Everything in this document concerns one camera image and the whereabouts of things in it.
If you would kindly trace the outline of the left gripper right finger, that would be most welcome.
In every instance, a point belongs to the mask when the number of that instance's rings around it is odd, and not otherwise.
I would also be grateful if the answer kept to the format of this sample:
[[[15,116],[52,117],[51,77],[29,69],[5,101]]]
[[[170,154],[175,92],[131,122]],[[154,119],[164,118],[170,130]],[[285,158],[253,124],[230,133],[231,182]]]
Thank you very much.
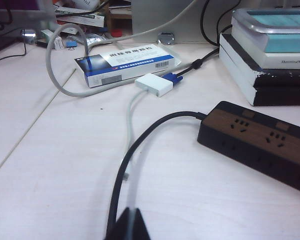
[[[136,208],[132,220],[132,240],[150,240],[146,224],[139,208]]]

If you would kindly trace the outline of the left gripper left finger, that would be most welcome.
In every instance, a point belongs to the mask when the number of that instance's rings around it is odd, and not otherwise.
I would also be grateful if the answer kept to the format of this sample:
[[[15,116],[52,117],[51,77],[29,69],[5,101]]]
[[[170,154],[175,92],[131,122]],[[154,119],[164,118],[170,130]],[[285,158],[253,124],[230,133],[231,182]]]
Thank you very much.
[[[107,232],[105,240],[132,240],[133,221],[134,211],[127,207],[111,230]]]

